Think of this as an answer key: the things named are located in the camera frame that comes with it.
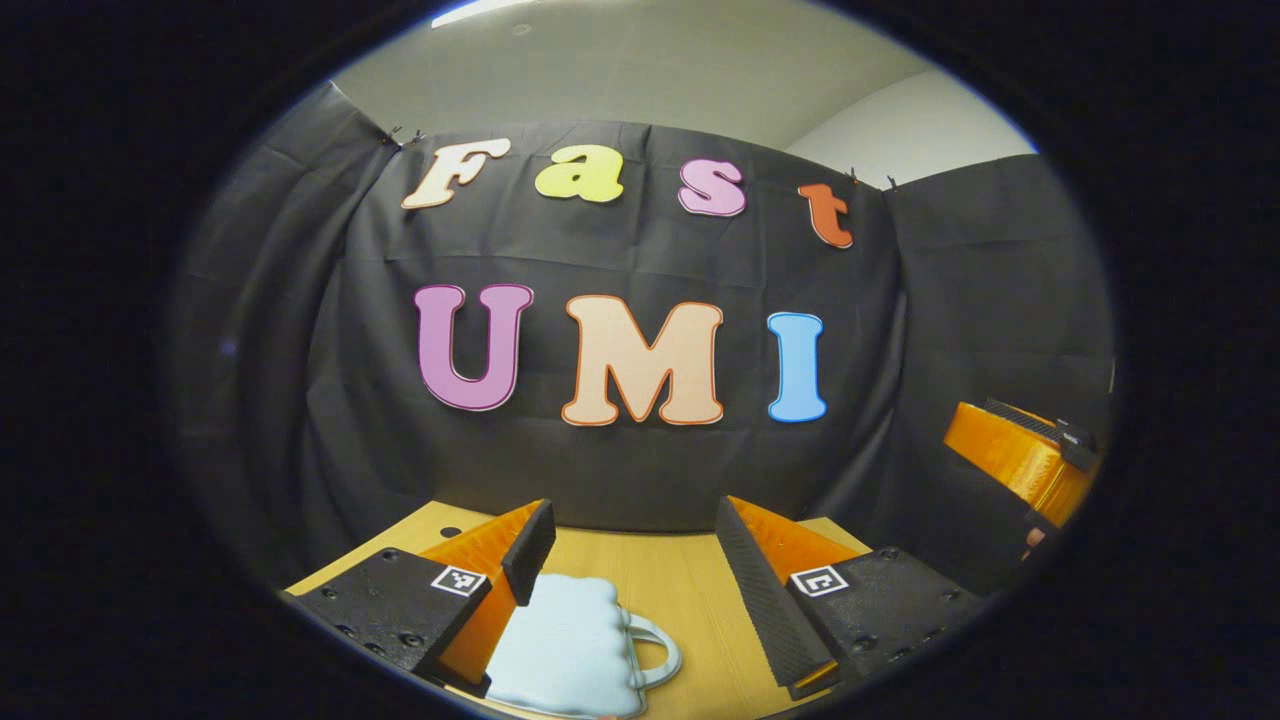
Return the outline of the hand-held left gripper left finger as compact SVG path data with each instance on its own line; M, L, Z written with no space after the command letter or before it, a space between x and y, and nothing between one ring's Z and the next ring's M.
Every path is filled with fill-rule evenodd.
M554 542L552 503L541 498L429 550L379 548L287 598L401 670L484 697L486 667Z

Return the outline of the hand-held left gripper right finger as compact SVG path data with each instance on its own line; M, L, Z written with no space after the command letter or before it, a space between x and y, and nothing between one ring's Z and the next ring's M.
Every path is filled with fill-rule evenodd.
M716 537L792 700L874 682L986 609L905 550L854 550L733 496L719 501Z

